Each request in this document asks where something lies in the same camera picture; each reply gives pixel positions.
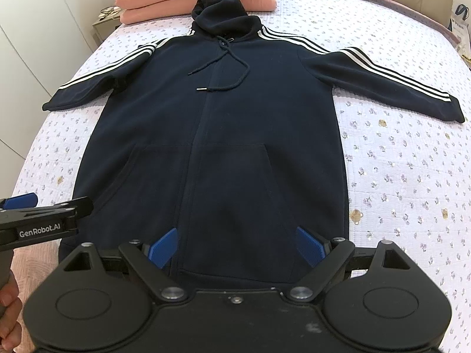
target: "floral pattern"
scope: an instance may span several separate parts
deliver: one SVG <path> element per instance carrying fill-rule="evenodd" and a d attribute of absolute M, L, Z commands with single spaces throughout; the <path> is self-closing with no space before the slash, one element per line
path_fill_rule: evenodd
<path fill-rule="evenodd" d="M 374 62 L 448 91 L 460 100 L 465 116 L 470 113 L 470 71 L 443 35 L 411 17 L 367 0 L 278 0 L 275 12 L 255 14 L 271 29 L 306 36 L 329 50 L 362 48 Z M 140 44 L 184 35 L 191 22 L 189 16 L 179 16 L 122 26 L 77 76 Z M 351 240 L 374 247 L 386 238 L 401 246 L 453 306 L 442 349 L 471 352 L 469 122 L 444 123 L 339 88 L 333 94 L 348 176 Z M 42 206 L 71 197 L 106 101 L 103 96 L 49 114 L 15 194 L 36 192 Z"/>

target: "pink bed trim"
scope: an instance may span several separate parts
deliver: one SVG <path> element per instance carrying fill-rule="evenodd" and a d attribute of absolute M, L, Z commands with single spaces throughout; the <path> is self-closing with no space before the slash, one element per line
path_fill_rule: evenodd
<path fill-rule="evenodd" d="M 445 38 L 448 39 L 448 41 L 450 41 L 453 46 L 460 43 L 460 40 L 458 39 L 458 37 L 455 36 L 452 32 L 450 32 L 447 28 L 445 28 L 442 24 L 432 20 L 430 17 L 424 16 L 423 14 L 415 11 L 414 9 L 407 7 L 406 5 L 402 5 L 393 0 L 372 0 L 372 1 L 375 3 L 380 3 L 381 5 L 384 5 L 385 7 L 396 10 L 402 14 L 405 14 L 406 16 L 411 17 L 417 21 L 420 21 L 423 24 L 437 30 L 438 32 L 443 34 Z"/>

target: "hood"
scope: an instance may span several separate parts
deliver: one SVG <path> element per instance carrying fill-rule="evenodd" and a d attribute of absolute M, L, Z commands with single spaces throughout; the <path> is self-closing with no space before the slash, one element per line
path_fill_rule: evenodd
<path fill-rule="evenodd" d="M 195 32 L 227 39 L 252 36 L 262 27 L 260 18 L 249 16 L 240 0 L 198 0 L 191 16 Z"/>

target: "dark zip-up hoodie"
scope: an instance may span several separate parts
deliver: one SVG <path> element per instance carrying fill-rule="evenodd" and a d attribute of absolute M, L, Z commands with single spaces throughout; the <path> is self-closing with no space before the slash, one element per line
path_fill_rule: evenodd
<path fill-rule="evenodd" d="M 95 203 L 81 242 L 154 243 L 170 230 L 170 274 L 195 287 L 269 287 L 310 266 L 300 227 L 348 237 L 348 192 L 333 85 L 443 121 L 458 100 L 375 65 L 275 32 L 239 0 L 198 0 L 190 35 L 145 44 L 61 86 L 44 110 L 114 89 L 91 135 L 74 196 Z"/>

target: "drawstring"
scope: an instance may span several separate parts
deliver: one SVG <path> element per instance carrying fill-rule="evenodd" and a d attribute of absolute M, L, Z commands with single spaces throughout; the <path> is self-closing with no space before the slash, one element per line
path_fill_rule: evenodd
<path fill-rule="evenodd" d="M 213 58 L 212 60 L 206 62 L 204 65 L 196 68 L 192 72 L 188 73 L 188 75 L 195 74 L 205 68 L 207 68 L 209 65 L 218 62 L 220 59 L 222 59 L 226 54 L 230 54 L 234 60 L 236 60 L 238 63 L 242 64 L 246 70 L 244 73 L 240 76 L 240 78 L 234 82 L 233 84 L 230 84 L 228 86 L 215 86 L 215 87 L 200 87 L 197 88 L 197 90 L 205 90 L 205 91 L 227 91 L 227 90 L 232 90 L 235 89 L 236 87 L 240 86 L 240 84 L 243 82 L 243 80 L 249 75 L 250 72 L 250 66 L 248 63 L 246 63 L 244 60 L 241 60 L 239 57 L 237 57 L 232 49 L 229 47 L 229 43 L 232 41 L 232 39 L 226 40 L 224 37 L 221 36 L 216 36 L 218 39 L 219 47 L 224 50 L 222 54 L 218 55 L 216 58 Z"/>

